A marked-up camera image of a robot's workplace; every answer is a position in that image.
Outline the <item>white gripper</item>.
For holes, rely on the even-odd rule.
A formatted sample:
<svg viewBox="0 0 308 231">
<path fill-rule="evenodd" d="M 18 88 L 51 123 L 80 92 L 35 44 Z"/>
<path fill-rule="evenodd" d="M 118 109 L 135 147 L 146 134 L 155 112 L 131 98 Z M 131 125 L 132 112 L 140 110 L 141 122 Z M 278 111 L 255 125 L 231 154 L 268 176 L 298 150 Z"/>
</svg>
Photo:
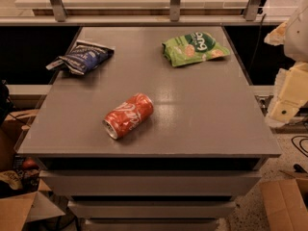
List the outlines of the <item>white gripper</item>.
<svg viewBox="0 0 308 231">
<path fill-rule="evenodd" d="M 266 35 L 264 43 L 284 44 L 284 54 L 297 61 L 290 69 L 280 68 L 274 82 L 266 123 L 277 128 L 288 124 L 308 102 L 308 0 L 303 0 L 288 22 Z"/>
</svg>

